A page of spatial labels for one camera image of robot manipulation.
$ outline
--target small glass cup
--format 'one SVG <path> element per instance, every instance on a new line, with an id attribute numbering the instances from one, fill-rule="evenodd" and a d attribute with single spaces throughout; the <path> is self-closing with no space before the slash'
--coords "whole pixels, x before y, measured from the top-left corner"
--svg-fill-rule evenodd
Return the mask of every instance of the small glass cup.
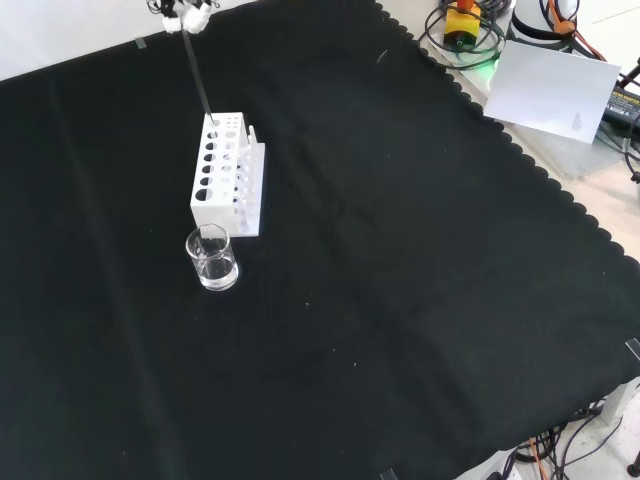
<path id="1" fill-rule="evenodd" d="M 238 280 L 238 264 L 226 230 L 210 223 L 196 228 L 187 238 L 187 253 L 200 282 L 208 290 L 219 292 Z"/>

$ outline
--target black tablecloth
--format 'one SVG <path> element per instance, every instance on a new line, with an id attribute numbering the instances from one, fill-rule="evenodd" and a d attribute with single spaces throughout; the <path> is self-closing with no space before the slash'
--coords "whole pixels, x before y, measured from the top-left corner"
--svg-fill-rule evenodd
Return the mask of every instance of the black tablecloth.
<path id="1" fill-rule="evenodd" d="M 450 480 L 638 375 L 637 264 L 372 2 L 193 42 L 268 151 L 225 293 L 179 37 L 0 86 L 3 478 Z"/>

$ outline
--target wall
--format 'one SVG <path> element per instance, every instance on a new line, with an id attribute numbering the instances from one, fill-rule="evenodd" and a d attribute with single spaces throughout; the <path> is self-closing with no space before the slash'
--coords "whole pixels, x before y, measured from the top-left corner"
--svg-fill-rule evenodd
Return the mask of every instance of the wall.
<path id="1" fill-rule="evenodd" d="M 252 0 L 219 0 L 226 10 Z M 145 0 L 2 0 L 0 80 L 163 30 Z"/>

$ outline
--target paper sheet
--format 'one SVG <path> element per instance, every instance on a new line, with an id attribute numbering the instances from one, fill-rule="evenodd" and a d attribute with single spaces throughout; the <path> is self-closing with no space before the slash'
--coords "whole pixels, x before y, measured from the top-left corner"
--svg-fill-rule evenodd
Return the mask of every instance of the paper sheet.
<path id="1" fill-rule="evenodd" d="M 507 42 L 484 114 L 591 143 L 618 73 L 609 63 Z"/>

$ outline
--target white test tube rack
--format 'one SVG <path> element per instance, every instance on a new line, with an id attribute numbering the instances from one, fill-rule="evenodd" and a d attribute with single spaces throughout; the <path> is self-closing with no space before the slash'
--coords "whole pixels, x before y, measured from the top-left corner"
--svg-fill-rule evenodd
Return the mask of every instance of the white test tube rack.
<path id="1" fill-rule="evenodd" d="M 231 237 L 260 231 L 265 144 L 249 134 L 242 113 L 205 115 L 191 211 L 198 227 L 209 223 Z"/>

